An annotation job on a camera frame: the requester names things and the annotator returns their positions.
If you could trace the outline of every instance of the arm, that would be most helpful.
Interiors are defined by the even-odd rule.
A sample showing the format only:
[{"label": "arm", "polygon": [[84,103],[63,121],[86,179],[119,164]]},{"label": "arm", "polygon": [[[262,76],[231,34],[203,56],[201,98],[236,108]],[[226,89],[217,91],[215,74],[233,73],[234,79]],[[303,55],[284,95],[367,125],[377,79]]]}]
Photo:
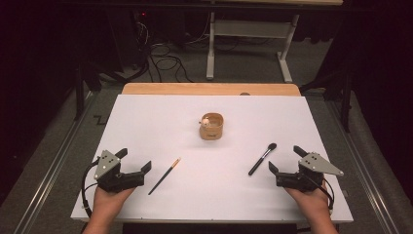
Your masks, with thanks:
[{"label": "arm", "polygon": [[97,187],[94,192],[94,211],[84,234],[109,233],[113,219],[124,206],[125,201],[133,193],[134,188],[120,193],[108,193]]},{"label": "arm", "polygon": [[316,189],[312,192],[303,193],[296,189],[286,188],[285,191],[295,200],[301,212],[310,223],[312,233],[338,233],[331,221],[327,196],[321,190]]}]

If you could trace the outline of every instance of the gray floor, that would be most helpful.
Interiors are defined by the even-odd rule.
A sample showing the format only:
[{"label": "gray floor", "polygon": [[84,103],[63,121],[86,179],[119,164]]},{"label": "gray floor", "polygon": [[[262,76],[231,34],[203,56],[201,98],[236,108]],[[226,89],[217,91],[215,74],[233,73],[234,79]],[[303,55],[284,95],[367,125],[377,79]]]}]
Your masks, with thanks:
[{"label": "gray floor", "polygon": [[[212,82],[282,83],[275,57],[282,43],[262,42],[262,39],[245,39],[231,51],[223,51],[233,47],[231,41],[218,43],[222,51],[215,54]],[[292,44],[287,62],[295,84],[300,86],[314,79],[329,45],[312,45],[309,41]],[[161,54],[165,49],[158,48],[154,54]],[[206,48],[172,48],[170,52],[182,60],[191,80],[207,82]],[[173,62],[164,61],[159,65],[168,67]],[[153,64],[151,74],[156,82],[159,81]],[[177,77],[185,82],[182,69]],[[162,78],[164,82],[176,82],[175,70],[162,71]],[[134,82],[151,82],[149,73]],[[100,93],[89,95],[88,108],[77,122],[73,121],[75,96],[72,94],[68,98],[1,207],[0,233],[14,233],[15,230],[17,233],[80,233],[84,223],[72,220],[70,214],[80,191],[83,170],[92,161],[104,131],[104,125],[98,124],[96,116],[101,116],[104,122],[121,91],[121,85],[103,82]],[[347,194],[355,221],[341,224],[340,233],[413,233],[410,202],[374,142],[357,98],[352,95],[351,133],[346,134],[337,121],[338,102],[324,101],[322,90],[311,90],[303,95],[307,97],[331,162],[346,172],[339,182]],[[121,232],[122,223],[117,223],[111,233]]]}]

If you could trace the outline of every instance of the hand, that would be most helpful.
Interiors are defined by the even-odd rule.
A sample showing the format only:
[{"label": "hand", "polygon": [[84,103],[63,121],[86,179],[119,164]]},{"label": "hand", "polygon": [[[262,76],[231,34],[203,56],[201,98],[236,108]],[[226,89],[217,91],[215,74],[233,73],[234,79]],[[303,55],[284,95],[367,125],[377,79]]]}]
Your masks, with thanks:
[{"label": "hand", "polygon": [[119,193],[109,193],[97,187],[94,192],[94,210],[83,233],[109,233],[113,219],[134,190],[135,188],[130,188]]},{"label": "hand", "polygon": [[313,233],[337,233],[328,209],[328,198],[319,189],[311,192],[301,192],[292,188],[285,191],[295,200],[301,213],[309,221]]}]

